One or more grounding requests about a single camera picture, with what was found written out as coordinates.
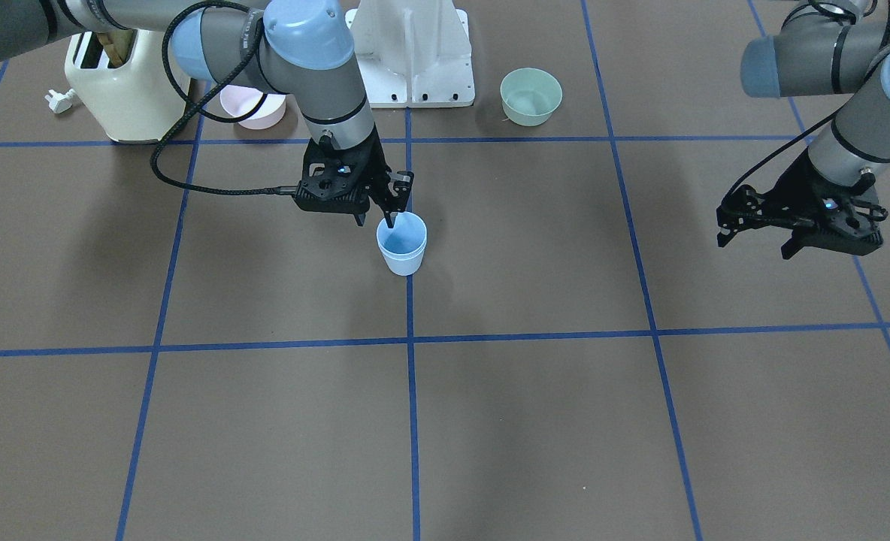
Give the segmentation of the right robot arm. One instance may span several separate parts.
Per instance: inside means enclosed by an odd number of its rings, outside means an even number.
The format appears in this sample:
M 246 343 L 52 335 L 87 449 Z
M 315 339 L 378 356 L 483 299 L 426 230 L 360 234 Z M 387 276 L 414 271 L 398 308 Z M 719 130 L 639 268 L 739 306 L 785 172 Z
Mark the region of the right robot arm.
M 226 86 L 291 95 L 310 130 L 293 186 L 242 189 L 280 195 L 303 211 L 345 213 L 359 225 L 371 205 L 394 225 L 413 175 L 388 168 L 353 46 L 336 1 L 0 1 L 0 62 L 87 31 L 163 34 L 169 83 L 177 64 L 212 90 L 186 100 L 170 139 Z

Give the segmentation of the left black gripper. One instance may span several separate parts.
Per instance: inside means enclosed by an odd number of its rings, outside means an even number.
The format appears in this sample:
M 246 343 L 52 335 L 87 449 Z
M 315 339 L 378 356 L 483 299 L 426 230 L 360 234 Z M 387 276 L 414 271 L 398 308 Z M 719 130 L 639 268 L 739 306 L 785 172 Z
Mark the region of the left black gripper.
M 772 189 L 760 194 L 752 187 L 738 187 L 725 195 L 716 208 L 719 233 L 717 246 L 724 249 L 738 233 L 765 227 L 827 229 L 828 219 L 819 196 L 818 185 L 826 179 L 816 170 L 809 151 L 802 153 L 780 175 Z M 791 260 L 799 251 L 813 246 L 813 233 L 792 231 L 780 246 L 783 260 Z

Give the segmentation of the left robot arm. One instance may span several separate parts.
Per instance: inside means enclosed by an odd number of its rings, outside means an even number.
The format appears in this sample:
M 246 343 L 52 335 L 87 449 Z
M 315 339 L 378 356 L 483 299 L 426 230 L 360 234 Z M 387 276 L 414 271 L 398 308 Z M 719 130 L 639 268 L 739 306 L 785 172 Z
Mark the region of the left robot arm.
M 868 22 L 872 11 L 871 1 L 799 1 L 779 33 L 745 48 L 748 96 L 848 100 L 809 128 L 812 143 L 772 189 L 761 194 L 737 179 L 716 210 L 719 246 L 767 227 L 791 231 L 785 259 L 805 247 L 861 256 L 884 243 L 888 211 L 875 185 L 890 167 L 890 11 Z

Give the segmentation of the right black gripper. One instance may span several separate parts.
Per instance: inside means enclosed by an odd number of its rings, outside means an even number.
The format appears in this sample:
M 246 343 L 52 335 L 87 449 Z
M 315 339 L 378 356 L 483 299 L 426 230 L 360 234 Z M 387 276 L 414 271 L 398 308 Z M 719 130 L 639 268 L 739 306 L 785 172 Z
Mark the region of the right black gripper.
M 351 205 L 353 218 L 363 227 L 368 218 L 371 203 L 382 207 L 384 222 L 388 228 L 395 226 L 399 213 L 407 211 L 414 181 L 413 171 L 390 171 L 384 158 L 377 128 L 373 128 L 365 141 L 344 150 L 344 164 L 352 168 Z

